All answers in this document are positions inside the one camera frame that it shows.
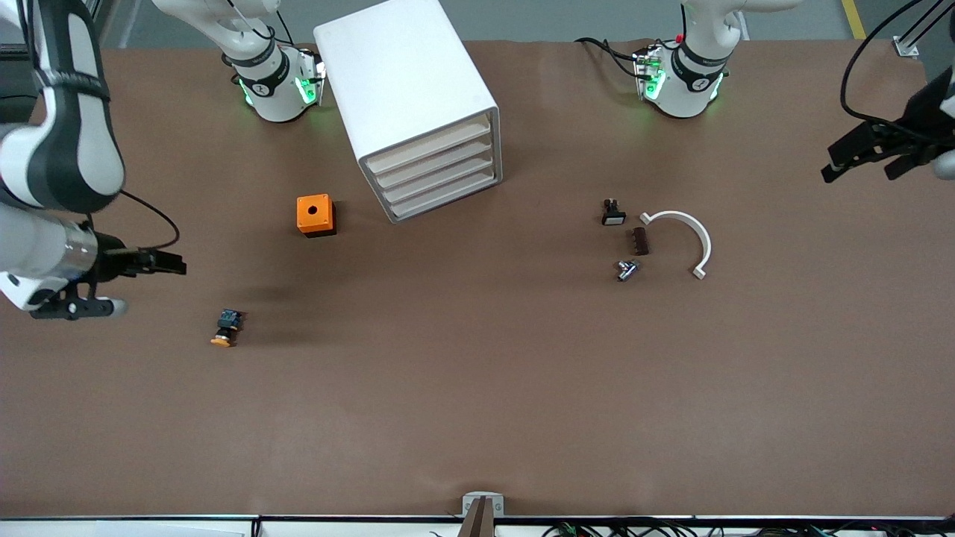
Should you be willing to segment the white plastic drawer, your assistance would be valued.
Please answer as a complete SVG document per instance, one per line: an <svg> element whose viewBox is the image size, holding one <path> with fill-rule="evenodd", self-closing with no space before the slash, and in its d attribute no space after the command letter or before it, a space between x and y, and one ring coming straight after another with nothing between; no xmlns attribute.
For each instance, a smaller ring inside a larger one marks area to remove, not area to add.
<svg viewBox="0 0 955 537"><path fill-rule="evenodd" d="M484 157L468 157L439 168L436 171L429 172L408 181L400 183L398 186L392 186L383 189L383 196L390 204L403 203L410 198L423 195L426 192L444 186L451 181L458 180L474 172L480 172L485 168L492 168L492 160Z"/></svg>
<svg viewBox="0 0 955 537"><path fill-rule="evenodd" d="M470 142L490 133L490 122L484 118L467 120L450 127L441 129L430 135L420 137L386 150L380 155L367 157L367 167L373 174L380 174L395 170L402 166L418 162L426 157L433 156L464 142Z"/></svg>
<svg viewBox="0 0 955 537"><path fill-rule="evenodd" d="M468 172L457 179L443 181L419 192L413 192L406 198L400 198L391 204L389 210L395 220L410 218L440 205L451 203L456 198L468 196L482 188L494 186L497 182L497 177L487 169Z"/></svg>
<svg viewBox="0 0 955 537"><path fill-rule="evenodd" d="M423 157L423 159L417 160L416 162L408 163L406 166L400 166L395 168L395 170L379 174L375 177L375 181L381 188L393 188L399 186L399 184L406 183L406 181L416 179L427 173L436 172L440 168L451 166L451 164L460 162L461 160L466 160L468 157L481 155L491 149L492 144L490 139L480 137L480 139L473 139L470 140L470 142L457 144L454 147L445 149L434 155Z"/></svg>

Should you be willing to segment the white drawer cabinet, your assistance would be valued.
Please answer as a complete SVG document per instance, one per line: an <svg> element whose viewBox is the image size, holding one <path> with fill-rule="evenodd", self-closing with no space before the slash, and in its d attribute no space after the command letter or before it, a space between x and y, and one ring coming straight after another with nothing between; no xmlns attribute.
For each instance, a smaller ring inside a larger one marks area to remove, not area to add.
<svg viewBox="0 0 955 537"><path fill-rule="evenodd" d="M485 169L502 182L497 102L439 0L386 0L316 26L313 36L356 163L393 224L432 211L395 220L367 167L367 157L400 144L484 118L491 131L481 137L492 149L474 157L492 160Z"/></svg>

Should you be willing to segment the orange box with black base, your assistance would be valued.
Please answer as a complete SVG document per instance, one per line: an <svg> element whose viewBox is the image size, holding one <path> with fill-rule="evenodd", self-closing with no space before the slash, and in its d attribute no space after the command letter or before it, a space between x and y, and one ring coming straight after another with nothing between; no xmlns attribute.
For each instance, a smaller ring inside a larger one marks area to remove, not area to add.
<svg viewBox="0 0 955 537"><path fill-rule="evenodd" d="M296 227L307 238L337 235L336 204L328 194L297 197Z"/></svg>

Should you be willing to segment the white curved bracket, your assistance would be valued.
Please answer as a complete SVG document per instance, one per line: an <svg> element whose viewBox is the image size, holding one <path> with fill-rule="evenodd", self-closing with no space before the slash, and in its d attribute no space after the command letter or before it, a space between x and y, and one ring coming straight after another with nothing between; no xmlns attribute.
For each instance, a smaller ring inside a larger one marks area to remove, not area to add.
<svg viewBox="0 0 955 537"><path fill-rule="evenodd" d="M683 223L695 232L701 244L701 259L693 266L692 274L699 280L705 279L707 277L707 265L709 265L713 255L712 236L710 232L707 231L705 225L696 217L677 210L659 211L655 214L642 212L640 214L640 221L647 226L662 220L673 220Z"/></svg>

